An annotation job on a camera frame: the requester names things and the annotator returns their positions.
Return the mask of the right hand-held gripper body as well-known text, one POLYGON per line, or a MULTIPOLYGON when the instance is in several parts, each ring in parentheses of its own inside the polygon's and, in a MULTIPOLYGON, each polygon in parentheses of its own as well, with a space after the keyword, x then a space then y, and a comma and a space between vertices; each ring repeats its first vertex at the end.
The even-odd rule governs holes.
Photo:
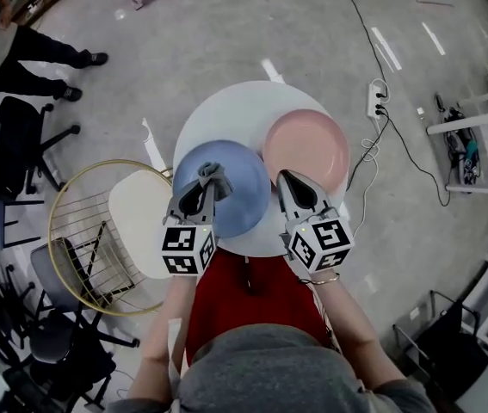
POLYGON ((299 261, 309 274, 337 268, 354 248, 349 221, 333 206, 300 217, 294 212, 281 239, 289 258, 299 261))

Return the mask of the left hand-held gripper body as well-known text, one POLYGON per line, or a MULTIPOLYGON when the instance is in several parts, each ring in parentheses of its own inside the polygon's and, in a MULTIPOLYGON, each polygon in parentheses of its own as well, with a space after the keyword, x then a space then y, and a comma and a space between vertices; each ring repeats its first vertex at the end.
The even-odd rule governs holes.
POLYGON ((163 220, 161 257, 172 276, 202 276, 217 250, 215 210, 185 217, 170 207, 163 220))

